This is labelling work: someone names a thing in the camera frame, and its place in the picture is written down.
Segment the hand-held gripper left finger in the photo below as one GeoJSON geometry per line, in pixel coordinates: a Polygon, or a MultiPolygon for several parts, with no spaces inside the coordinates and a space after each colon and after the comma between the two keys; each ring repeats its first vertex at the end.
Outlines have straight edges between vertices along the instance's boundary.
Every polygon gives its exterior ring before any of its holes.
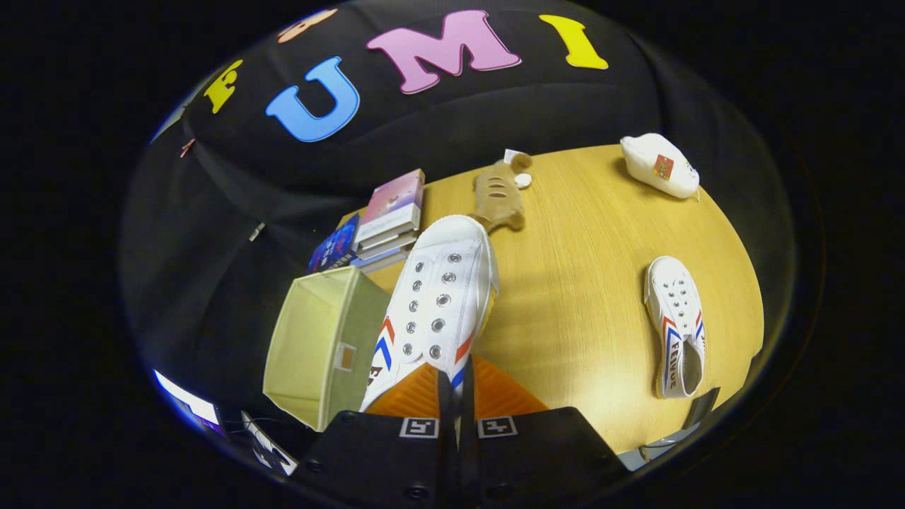
{"type": "Polygon", "coordinates": [[[343,411],[291,479],[320,508],[436,508],[455,450],[450,383],[424,364],[365,412],[343,411]]]}

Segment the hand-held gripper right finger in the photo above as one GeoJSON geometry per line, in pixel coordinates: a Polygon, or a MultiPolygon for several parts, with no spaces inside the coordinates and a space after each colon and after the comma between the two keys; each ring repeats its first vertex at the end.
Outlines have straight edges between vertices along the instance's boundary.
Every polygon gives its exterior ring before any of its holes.
{"type": "Polygon", "coordinates": [[[461,484],[475,508],[586,508],[630,473],[572,406],[547,408],[491,361],[467,365],[461,484]]]}

